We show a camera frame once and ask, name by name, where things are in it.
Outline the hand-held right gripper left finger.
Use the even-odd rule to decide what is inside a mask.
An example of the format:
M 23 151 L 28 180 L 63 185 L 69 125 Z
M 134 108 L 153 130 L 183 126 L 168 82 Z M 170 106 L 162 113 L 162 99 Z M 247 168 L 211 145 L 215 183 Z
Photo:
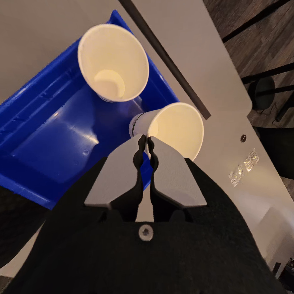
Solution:
M 112 151 L 84 201 L 85 206 L 137 216 L 143 198 L 143 153 L 144 135 L 136 135 Z

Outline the white paper cup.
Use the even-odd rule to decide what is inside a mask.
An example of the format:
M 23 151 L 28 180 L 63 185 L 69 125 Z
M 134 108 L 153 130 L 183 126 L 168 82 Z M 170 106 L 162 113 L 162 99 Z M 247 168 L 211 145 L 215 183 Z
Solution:
M 147 85 L 147 54 L 123 27 L 99 24 L 90 28 L 79 41 L 77 56 L 85 81 L 104 101 L 131 101 Z
M 173 147 L 183 157 L 194 161 L 204 139 L 204 123 L 196 108 L 177 102 L 164 108 L 134 116 L 129 124 L 129 135 L 156 137 Z

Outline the black round stand base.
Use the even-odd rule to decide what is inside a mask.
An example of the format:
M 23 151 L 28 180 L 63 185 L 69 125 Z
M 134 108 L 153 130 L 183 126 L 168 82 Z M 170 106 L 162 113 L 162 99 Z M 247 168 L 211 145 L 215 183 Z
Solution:
M 271 90 L 275 90 L 275 82 L 271 76 L 250 83 L 248 95 L 252 101 L 253 110 L 263 111 L 271 106 L 275 97 L 275 93 L 267 93 Z

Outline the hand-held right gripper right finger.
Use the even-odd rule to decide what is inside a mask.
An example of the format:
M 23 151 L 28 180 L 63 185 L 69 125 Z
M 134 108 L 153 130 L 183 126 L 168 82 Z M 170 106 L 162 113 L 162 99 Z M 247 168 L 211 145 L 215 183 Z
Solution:
M 148 149 L 154 217 L 171 217 L 176 210 L 207 206 L 186 159 L 177 150 L 156 137 L 148 138 Z

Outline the blue plastic bin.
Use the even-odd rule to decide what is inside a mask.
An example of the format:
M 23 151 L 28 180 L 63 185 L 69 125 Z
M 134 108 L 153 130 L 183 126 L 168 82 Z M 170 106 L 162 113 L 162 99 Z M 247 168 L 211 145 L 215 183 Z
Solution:
M 75 41 L 1 104 L 0 184 L 47 209 L 130 139 L 136 115 L 180 102 L 149 56 L 139 97 L 109 103 L 89 87 Z

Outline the black flat mat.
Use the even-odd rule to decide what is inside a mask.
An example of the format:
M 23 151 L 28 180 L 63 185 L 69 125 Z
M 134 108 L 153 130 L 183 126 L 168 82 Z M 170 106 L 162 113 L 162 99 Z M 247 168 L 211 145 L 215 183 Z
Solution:
M 183 88 L 183 90 L 188 95 L 190 100 L 200 111 L 204 119 L 208 120 L 211 117 L 210 112 L 208 111 L 204 103 L 201 101 L 201 99 L 198 97 L 196 92 L 193 90 L 191 85 L 188 83 L 188 81 L 185 79 L 185 77 L 183 76 L 181 71 L 178 69 L 174 61 L 171 59 L 167 51 L 164 49 L 164 47 L 162 46 L 162 44 L 160 43 L 156 35 L 153 33 L 153 31 L 151 30 L 151 28 L 149 27 L 145 19 L 142 17 L 141 13 L 136 8 L 134 3 L 131 0 L 119 0 L 119 2 L 124 8 L 124 10 L 131 17 L 133 22 L 136 24 L 136 26 L 139 28 L 141 33 L 144 35 L 144 37 L 147 39 L 149 44 L 153 47 L 155 52 L 159 55 L 161 60 L 167 66 L 169 71 L 175 77 L 177 82 Z

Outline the clear crinkled plastic piece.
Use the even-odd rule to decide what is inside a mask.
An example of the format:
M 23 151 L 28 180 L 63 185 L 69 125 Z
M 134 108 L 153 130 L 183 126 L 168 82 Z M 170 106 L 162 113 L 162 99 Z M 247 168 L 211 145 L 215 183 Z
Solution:
M 228 174 L 231 185 L 236 187 L 244 177 L 245 171 L 250 172 L 258 162 L 259 156 L 256 149 L 254 148 L 245 158 L 243 163 L 238 164 L 238 166 Z

